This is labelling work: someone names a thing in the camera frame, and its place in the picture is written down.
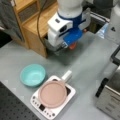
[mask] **bowl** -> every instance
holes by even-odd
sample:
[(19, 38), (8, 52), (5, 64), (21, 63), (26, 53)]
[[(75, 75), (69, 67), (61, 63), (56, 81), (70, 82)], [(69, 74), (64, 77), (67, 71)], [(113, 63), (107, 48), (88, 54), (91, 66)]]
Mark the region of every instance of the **bowl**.
[(36, 87), (44, 81), (45, 76), (46, 71), (43, 66), (39, 64), (31, 64), (22, 70), (20, 79), (24, 85)]

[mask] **wire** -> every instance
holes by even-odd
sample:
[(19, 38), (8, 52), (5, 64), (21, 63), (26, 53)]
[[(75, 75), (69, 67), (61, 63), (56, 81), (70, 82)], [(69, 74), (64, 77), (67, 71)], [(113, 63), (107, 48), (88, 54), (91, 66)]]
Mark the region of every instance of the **wire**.
[(41, 38), (41, 35), (40, 35), (40, 24), (39, 24), (39, 20), (40, 20), (41, 13), (42, 13), (42, 11), (43, 11), (46, 3), (47, 3), (47, 0), (45, 0), (43, 6), (40, 8), (40, 11), (39, 11), (39, 13), (38, 13), (38, 18), (37, 18), (37, 33), (38, 33), (39, 40), (41, 41), (41, 43), (43, 44), (43, 46), (45, 46), (45, 44), (44, 44), (44, 42), (43, 42), (43, 40), (42, 40), (42, 38)]

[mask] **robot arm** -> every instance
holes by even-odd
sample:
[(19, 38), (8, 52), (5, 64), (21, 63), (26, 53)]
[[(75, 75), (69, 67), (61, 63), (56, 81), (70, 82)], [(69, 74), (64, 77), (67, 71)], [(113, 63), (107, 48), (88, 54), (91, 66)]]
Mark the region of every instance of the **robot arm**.
[(87, 1), (98, 8), (111, 8), (117, 0), (57, 0), (58, 11), (48, 21), (48, 42), (54, 48), (70, 46), (82, 36), (82, 30), (90, 24), (90, 10), (83, 12)]

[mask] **equipment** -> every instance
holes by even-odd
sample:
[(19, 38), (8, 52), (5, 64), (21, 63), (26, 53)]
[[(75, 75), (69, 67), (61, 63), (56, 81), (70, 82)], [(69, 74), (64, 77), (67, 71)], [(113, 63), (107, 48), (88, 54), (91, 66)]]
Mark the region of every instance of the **equipment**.
[[(83, 0), (57, 0), (58, 11), (48, 21), (48, 42), (56, 50), (73, 45), (90, 24), (90, 9), (83, 11)], [(117, 0), (86, 0), (101, 9), (112, 8)]]
[(112, 9), (109, 26), (105, 33), (105, 38), (120, 45), (120, 1)]
[(49, 93), (45, 93), (44, 91), (44, 95), (41, 95), (40, 96), (40, 90), (42, 89), (46, 89), (45, 91), (47, 91), (47, 89), (58, 89), (56, 88), (56, 85), (53, 87), (53, 88), (50, 88), (50, 86), (47, 86), (47, 88), (43, 88), (44, 85), (46, 84), (49, 84), (49, 83), (53, 83), (54, 80), (56, 80), (56, 82), (61, 82), (61, 79), (64, 80), (64, 81), (67, 81), (71, 78), (71, 71), (68, 71), (62, 78), (59, 78), (57, 76), (51, 76), (44, 84), (43, 86), (41, 86), (34, 94), (33, 96), (31, 97), (31, 104), (33, 105), (33, 107), (35, 107), (35, 109), (38, 110), (38, 112), (40, 112), (45, 118), (47, 118), (48, 120), (53, 120), (54, 118), (56, 118), (58, 116), (58, 114), (62, 111), (62, 109), (70, 102), (70, 100), (74, 97), (75, 93), (76, 93), (76, 90), (71, 87), (69, 84), (65, 83), (65, 90), (66, 90), (66, 99), (65, 101), (62, 102), (62, 104), (59, 104), (58, 107), (53, 107), (52, 108), (49, 106), (49, 107), (46, 107), (45, 104), (43, 104), (41, 101), (40, 101), (40, 97), (47, 97), (47, 98), (50, 98), (47, 100), (47, 102), (50, 102), (50, 103), (53, 103), (51, 105), (55, 105), (55, 102), (57, 101), (58, 102), (58, 97), (60, 97), (61, 95), (60, 94), (60, 91), (56, 91), (56, 94), (55, 94), (55, 91), (53, 91), (53, 93), (55, 94), (53, 96), (53, 93), (49, 92)]

